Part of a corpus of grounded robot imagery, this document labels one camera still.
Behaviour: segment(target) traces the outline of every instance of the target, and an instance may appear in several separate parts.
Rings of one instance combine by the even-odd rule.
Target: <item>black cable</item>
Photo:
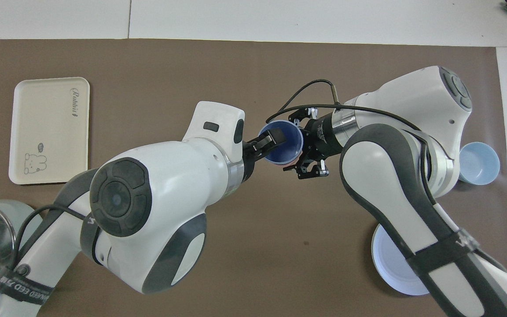
[[[59,210],[59,211],[64,211],[65,213],[68,213],[78,219],[85,219],[85,216],[78,213],[77,211],[74,211],[72,209],[69,209],[68,207],[64,207],[64,206],[60,206],[60,205],[55,205],[55,204],[51,204],[51,205],[46,205],[46,206],[42,206],[40,208],[37,208],[35,209],[32,213],[30,213],[30,215],[28,217],[26,217],[26,219],[22,222],[22,225],[20,227],[20,229],[18,229],[17,231],[17,235],[15,237],[15,244],[13,246],[13,253],[12,253],[12,269],[14,269],[17,264],[18,264],[18,261],[19,261],[19,258],[18,258],[18,249],[20,248],[21,246],[21,240],[22,240],[22,236],[25,234],[25,230],[26,230],[26,227],[29,225],[30,221],[32,221],[34,219],[34,217],[36,217],[36,215],[42,213],[43,211],[45,210],[52,210],[52,209],[55,209],[55,210]]]
[[[501,271],[507,273],[507,269],[499,261],[495,260],[495,258],[491,257],[490,255],[487,255],[483,250],[476,249],[474,252],[476,255],[485,259],[491,265],[494,265],[495,267],[497,267]]]
[[[426,175],[426,172],[425,172],[425,169],[426,169],[426,164],[428,164],[428,154],[429,154],[429,146],[428,146],[428,141],[426,141],[424,138],[422,138],[421,136],[413,133],[413,132],[410,132],[408,130],[404,130],[405,132],[409,133],[410,135],[412,135],[416,140],[418,140],[418,142],[420,142],[420,164],[421,164],[421,167],[420,167],[420,178],[421,178],[421,181],[422,181],[422,186],[424,187],[424,190],[426,192],[426,196],[428,197],[430,203],[432,205],[435,205],[437,203],[437,201],[435,201],[435,198],[433,197],[433,195],[431,194],[431,191],[429,189],[429,185],[428,185],[428,175]],[[430,157],[430,164],[429,164],[429,172],[431,173],[431,157]]]
[[[449,159],[449,160],[452,160],[454,161],[455,159],[452,158],[451,156],[449,156],[449,153],[447,153],[447,151],[445,151],[445,148],[441,145],[441,142],[439,142],[437,139],[435,139],[433,136],[430,135],[430,138],[432,140],[434,140],[438,145],[439,147],[441,148],[441,150],[443,151],[443,153],[445,154],[445,156]]]
[[[294,98],[296,98],[298,96],[298,94],[300,94],[304,89],[306,89],[308,86],[310,85],[313,85],[313,84],[316,84],[318,82],[325,82],[326,84],[330,85],[330,88],[332,89],[332,98],[334,99],[334,103],[340,103],[338,101],[338,93],[336,92],[336,86],[329,80],[325,80],[325,79],[319,79],[319,80],[313,80],[311,82],[309,82],[308,84],[305,84],[304,86],[302,86],[300,89],[298,89],[292,97],[289,98],[289,100],[287,102],[285,102],[285,104],[283,105],[283,107],[281,107],[279,109],[279,111],[283,110],[284,108],[287,108],[287,106],[290,104],[290,102],[292,102],[292,100]]]
[[[372,108],[365,108],[365,107],[356,107],[356,106],[346,106],[342,105],[340,103],[338,104],[304,104],[302,106],[295,106],[290,107],[285,110],[279,110],[275,114],[272,114],[267,120],[265,121],[266,124],[268,124],[271,120],[273,120],[275,117],[280,116],[282,114],[285,114],[289,111],[299,110],[299,109],[305,109],[305,108],[332,108],[332,109],[349,109],[349,110],[358,110],[358,111],[366,111],[366,112],[372,112],[374,114],[382,114],[384,116],[391,117],[393,119],[396,119],[403,124],[409,126],[410,128],[421,131],[420,128],[418,128],[416,125],[414,125],[412,122],[404,119],[403,117],[397,116],[396,114],[391,114],[388,111],[378,110],[378,109],[372,109]]]

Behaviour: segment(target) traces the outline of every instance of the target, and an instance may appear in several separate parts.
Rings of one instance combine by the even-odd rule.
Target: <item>light blue bowl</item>
[[[482,142],[469,143],[459,153],[461,171],[459,180],[473,185],[492,183],[500,172],[498,155],[489,145]]]

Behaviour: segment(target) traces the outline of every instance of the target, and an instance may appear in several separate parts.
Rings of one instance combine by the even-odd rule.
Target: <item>blue cup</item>
[[[473,185],[492,183],[500,172],[498,155],[482,142],[469,143],[459,153],[461,169],[459,180]]]
[[[277,165],[287,165],[296,160],[302,152],[304,139],[302,132],[294,123],[286,120],[275,120],[266,124],[259,134],[269,130],[279,128],[283,132],[286,142],[279,145],[275,150],[271,151],[265,160]]]

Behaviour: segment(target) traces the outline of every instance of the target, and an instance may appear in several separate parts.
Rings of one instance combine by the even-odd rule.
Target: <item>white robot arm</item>
[[[289,120],[309,117],[311,106],[321,105],[293,107]],[[325,176],[323,160],[341,153],[344,187],[386,229],[447,315],[507,317],[507,273],[435,201],[459,176],[471,111],[457,75],[431,66],[335,107],[300,129],[302,154],[284,170],[295,169],[299,179]]]
[[[71,212],[51,209],[2,278],[0,317],[35,316],[80,251],[144,294],[179,282],[203,249],[206,207],[284,141],[271,131],[243,142],[244,116],[199,102],[183,141],[134,148],[70,180],[54,205]]]

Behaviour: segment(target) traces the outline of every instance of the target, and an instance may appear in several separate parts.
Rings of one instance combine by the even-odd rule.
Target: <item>plate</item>
[[[373,233],[371,254],[378,274],[390,287],[406,295],[429,294],[382,225]]]

